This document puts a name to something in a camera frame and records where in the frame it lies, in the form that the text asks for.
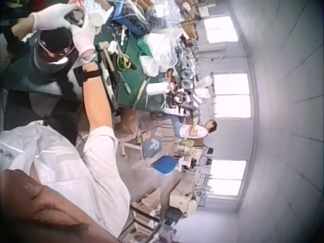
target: hand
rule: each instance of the hand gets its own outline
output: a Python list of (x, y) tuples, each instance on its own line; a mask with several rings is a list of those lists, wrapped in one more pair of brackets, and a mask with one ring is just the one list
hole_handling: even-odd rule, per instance
[(33, 30), (69, 28), (71, 24), (64, 16), (74, 9), (77, 9), (76, 4), (55, 4), (40, 12), (32, 13), (35, 19)]
[(95, 39), (95, 26), (92, 24), (89, 14), (86, 14), (82, 28), (72, 24), (70, 30), (72, 32), (74, 46), (79, 51), (80, 57), (84, 57), (84, 53), (88, 51), (95, 50), (93, 45)]

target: skin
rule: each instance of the skin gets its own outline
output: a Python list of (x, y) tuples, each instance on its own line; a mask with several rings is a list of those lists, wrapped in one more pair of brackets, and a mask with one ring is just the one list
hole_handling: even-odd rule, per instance
[[(33, 22), (32, 16), (22, 20), (12, 27), (13, 34), (22, 40), (31, 33)], [(83, 57), (93, 53), (93, 50), (88, 50)], [(92, 71), (98, 66), (93, 62), (84, 65), (83, 69)], [(112, 127), (111, 110), (100, 77), (90, 78), (84, 83), (84, 102), (90, 131), (101, 126)], [(26, 239), (31, 242), (118, 242), (84, 211), (58, 192), (41, 185), (36, 173), (30, 175), (32, 177), (20, 170), (5, 170), (1, 174), (2, 215), (12, 220), (13, 228), (24, 242)], [(38, 221), (63, 226), (82, 224), (85, 225), (84, 233), (82, 236), (65, 235), (57, 230), (44, 229), (43, 223), (35, 223)]]
[(23, 238), (34, 237), (33, 240), (41, 240), (44, 235), (55, 237), (55, 234), (45, 230), (42, 234), (41, 227), (33, 227), (34, 221), (46, 221), (62, 225), (85, 224), (87, 229), (84, 237), (78, 238), (81, 242), (118, 242), (110, 233), (100, 227), (85, 212), (72, 204), (58, 192), (43, 186), (21, 170), (5, 170), (1, 174), (1, 207), (2, 212), (15, 224), (25, 222), (27, 227), (33, 229), (33, 235), (28, 235), (22, 229), (18, 229)]

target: workshop table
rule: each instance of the workshop table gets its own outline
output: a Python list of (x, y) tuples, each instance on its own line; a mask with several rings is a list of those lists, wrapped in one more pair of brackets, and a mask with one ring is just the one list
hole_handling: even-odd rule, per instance
[[(95, 45), (102, 41), (112, 41), (112, 28), (108, 29), (103, 25), (101, 32), (95, 36)], [(138, 90), (142, 82), (148, 78), (145, 75), (142, 66), (140, 64), (139, 56), (140, 49), (137, 46), (137, 40), (130, 35), (128, 38), (126, 54), (130, 57), (131, 61), (137, 66), (136, 70), (128, 69), (123, 72), (125, 80), (129, 84), (132, 94), (128, 94), (124, 85), (121, 83), (114, 93), (117, 97), (118, 104), (121, 107), (132, 107), (136, 99)], [(76, 81), (56, 80), (48, 81), (44, 79), (33, 68), (32, 63), (32, 50), (35, 43), (35, 35), (29, 38), (26, 42), (30, 48), (29, 52), (20, 57), (17, 61), (12, 63), (7, 72), (3, 76), (2, 88), (9, 90), (21, 90), (31, 93), (40, 93), (43, 95), (54, 96), (62, 99), (82, 99), (82, 89)], [(160, 78), (163, 78), (163, 74), (159, 74), (157, 77), (152, 77), (150, 83), (156, 83)], [(146, 90), (143, 91), (141, 98), (137, 104), (137, 109), (147, 110), (151, 112), (163, 112), (163, 95), (150, 96), (147, 99)]]

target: wire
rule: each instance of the wire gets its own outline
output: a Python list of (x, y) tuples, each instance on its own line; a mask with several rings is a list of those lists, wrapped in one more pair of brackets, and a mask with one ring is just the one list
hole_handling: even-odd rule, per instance
[(132, 65), (129, 56), (126, 54), (119, 54), (117, 56), (116, 64), (120, 71), (125, 71), (126, 69), (129, 69)]

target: white cloth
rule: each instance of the white cloth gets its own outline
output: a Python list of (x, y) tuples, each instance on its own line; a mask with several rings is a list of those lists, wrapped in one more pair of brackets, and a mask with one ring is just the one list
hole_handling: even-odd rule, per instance
[(51, 127), (34, 121), (0, 134), (1, 172), (34, 164), (40, 182), (81, 208), (118, 237), (129, 213), (130, 194), (116, 166), (117, 139), (109, 127), (90, 132), (84, 161), (76, 148)]
[(195, 127), (195, 130), (197, 130), (197, 136), (190, 136), (189, 132), (191, 129), (191, 125), (182, 125), (182, 127), (180, 128), (180, 137), (181, 138), (192, 138), (192, 139), (196, 139), (196, 138), (203, 138), (205, 136), (207, 136), (208, 131), (206, 128), (197, 125)]

